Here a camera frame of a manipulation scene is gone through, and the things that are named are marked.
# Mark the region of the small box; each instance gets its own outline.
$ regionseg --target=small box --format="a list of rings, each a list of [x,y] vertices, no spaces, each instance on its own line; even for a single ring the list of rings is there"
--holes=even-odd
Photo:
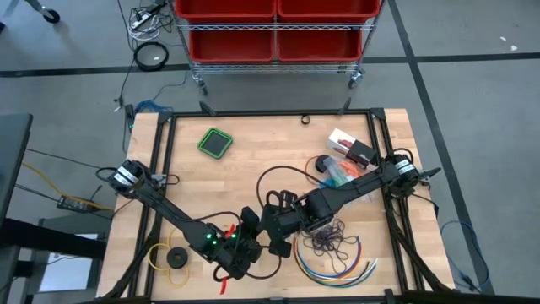
[[[372,148],[338,128],[328,137],[327,146],[363,166],[376,164],[377,153]]]

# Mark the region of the green tray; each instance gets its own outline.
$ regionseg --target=green tray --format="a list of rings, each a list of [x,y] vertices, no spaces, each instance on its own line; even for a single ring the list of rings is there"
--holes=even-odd
[[[233,143],[232,136],[217,128],[210,128],[197,146],[203,153],[212,156],[215,159],[220,159],[225,151]]]

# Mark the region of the metal wire shelf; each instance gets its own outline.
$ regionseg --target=metal wire shelf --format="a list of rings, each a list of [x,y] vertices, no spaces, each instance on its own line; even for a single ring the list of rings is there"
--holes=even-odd
[[[380,10],[370,24],[284,24],[278,22],[278,16],[274,17],[275,22],[271,24],[190,24],[186,20],[172,14],[176,31],[181,40],[181,46],[186,54],[187,61],[192,71],[193,80],[197,83],[201,92],[206,95],[208,89],[204,83],[202,74],[316,74],[316,73],[343,73],[350,74],[348,87],[356,87],[365,74],[361,68],[365,51],[370,44],[371,37],[381,17],[382,9],[386,0],[380,0]],[[171,12],[175,12],[175,1],[168,0]],[[272,62],[262,64],[215,64],[193,62],[190,56],[189,44],[184,35],[184,31],[192,30],[368,30],[369,34],[362,47],[362,55],[357,62],[301,62],[286,63]]]
[[[201,64],[193,63],[193,71],[199,74],[249,74],[249,73],[356,73],[356,62],[287,64],[275,62],[269,64]]]
[[[180,30],[373,30],[373,24],[178,24]]]

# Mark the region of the white wire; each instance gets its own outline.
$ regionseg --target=white wire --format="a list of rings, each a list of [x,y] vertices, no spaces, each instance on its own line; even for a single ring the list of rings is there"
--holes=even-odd
[[[364,275],[362,275],[362,277],[360,279],[363,279],[365,276],[367,275],[370,275],[371,271],[373,270],[373,268],[375,266],[377,266],[377,261],[379,261],[378,258],[375,259],[375,261],[373,261],[373,263],[371,264],[370,268],[365,272]],[[324,275],[318,275],[318,274],[313,274],[313,273],[310,273],[312,274],[313,276],[319,278],[319,279],[325,279],[325,280],[356,280],[358,279],[358,276],[357,277],[354,277],[354,278],[345,278],[345,279],[339,279],[339,278],[331,278],[331,277],[326,277]]]
[[[136,14],[133,14],[129,18],[129,24],[127,25],[127,31],[133,39],[136,41],[151,41],[159,36],[159,29],[157,28],[159,24],[158,16],[154,15],[152,17],[150,25],[146,29],[133,31],[131,24],[135,17]]]

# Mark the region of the yellow wire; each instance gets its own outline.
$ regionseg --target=yellow wire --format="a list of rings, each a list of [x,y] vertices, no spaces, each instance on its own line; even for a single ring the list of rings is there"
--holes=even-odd
[[[154,250],[154,248],[156,247],[159,247],[159,246],[163,246],[167,249],[170,250],[170,239],[172,237],[172,234],[176,231],[176,228],[173,228],[173,230],[170,232],[169,234],[169,237],[167,237],[167,243],[164,244],[164,243],[157,243],[157,244],[154,244],[149,250],[148,250],[148,256],[146,257],[146,259],[148,260],[148,265],[150,265],[153,269],[156,269],[156,270],[159,270],[159,271],[167,271],[167,279],[169,280],[169,284],[171,284],[173,287],[175,288],[180,288],[182,287],[183,285],[185,285],[187,283],[187,280],[189,280],[189,268],[187,267],[187,265],[184,267],[184,269],[186,270],[186,277],[184,278],[184,280],[181,282],[181,283],[175,283],[172,281],[172,278],[170,277],[170,271],[172,270],[171,267],[167,268],[167,269],[162,269],[156,265],[154,265],[154,263],[152,263],[152,261],[150,260],[150,253],[152,252],[152,250]]]
[[[302,267],[302,262],[299,260],[298,256],[300,255],[300,250],[298,248],[298,237],[296,237],[294,239],[294,244],[296,246],[296,252],[297,254],[294,255],[294,257],[296,258],[296,260],[298,261],[298,264],[300,265],[300,268],[302,269],[302,271],[304,271],[305,274],[309,275],[309,276],[313,276],[311,274],[308,274],[307,273],[307,270],[305,270],[303,267]],[[318,280],[320,281],[323,281],[323,282],[336,282],[337,280],[342,280],[342,279],[346,279],[348,278],[351,274],[353,274],[353,272],[358,268],[358,265],[360,265],[360,261],[356,264],[356,266],[354,266],[353,270],[351,272],[349,272],[347,275],[345,275],[344,277],[342,278],[336,278],[336,279],[322,279],[322,278],[319,278],[318,276],[315,276]]]
[[[74,201],[78,201],[78,202],[81,202],[81,203],[88,204],[88,205],[90,205],[90,206],[94,206],[94,207],[96,207],[96,208],[98,208],[98,209],[113,211],[112,208],[105,207],[105,206],[102,206],[102,205],[100,205],[100,204],[96,204],[96,203],[94,203],[94,202],[90,202],[89,200],[86,200],[86,199],[84,199],[84,198],[76,198],[76,197],[74,197],[74,196],[71,196],[71,195],[69,195],[69,194],[63,192],[62,190],[58,189],[58,187],[55,186],[55,185],[51,182],[51,180],[50,180],[45,174],[43,174],[43,172],[41,172],[41,171],[35,169],[33,166],[31,166],[31,165],[29,165],[29,164],[27,164],[27,163],[25,163],[25,162],[23,162],[23,166],[25,166],[25,167],[27,167],[28,169],[30,169],[30,170],[32,170],[33,172],[35,172],[35,174],[37,174],[38,176],[40,176],[41,179],[44,180],[44,181],[47,183],[47,185],[49,185],[49,187],[52,188],[52,190],[56,191],[56,192],[57,192],[58,194],[60,194],[60,195],[63,195],[63,196],[65,196],[66,198],[70,198],[70,199],[72,199],[72,200],[74,200]]]
[[[163,247],[166,247],[167,249],[170,250],[170,246],[167,245],[167,244],[164,244],[164,243],[157,243],[157,244],[154,244],[149,250],[148,250],[148,255],[146,256],[146,259],[148,260],[148,264],[150,266],[152,266],[153,269],[156,269],[156,270],[159,270],[159,271],[167,271],[169,270],[170,271],[170,268],[167,268],[167,269],[162,269],[156,265],[154,265],[154,263],[152,263],[152,261],[150,260],[150,253],[152,253],[152,249],[156,248],[157,246],[163,246]]]
[[[179,284],[176,284],[176,283],[174,283],[174,282],[172,281],[172,279],[170,278],[170,270],[171,270],[171,269],[169,269],[169,271],[168,271],[169,273],[168,273],[167,277],[169,278],[169,283],[170,283],[171,285],[173,285],[173,286],[176,287],[176,288],[180,288],[180,287],[182,287],[183,285],[185,285],[185,284],[187,283],[187,280],[189,279],[189,268],[188,268],[187,265],[186,265],[186,266],[184,267],[184,269],[186,270],[186,277],[185,277],[184,280],[183,280],[181,283],[179,283]]]

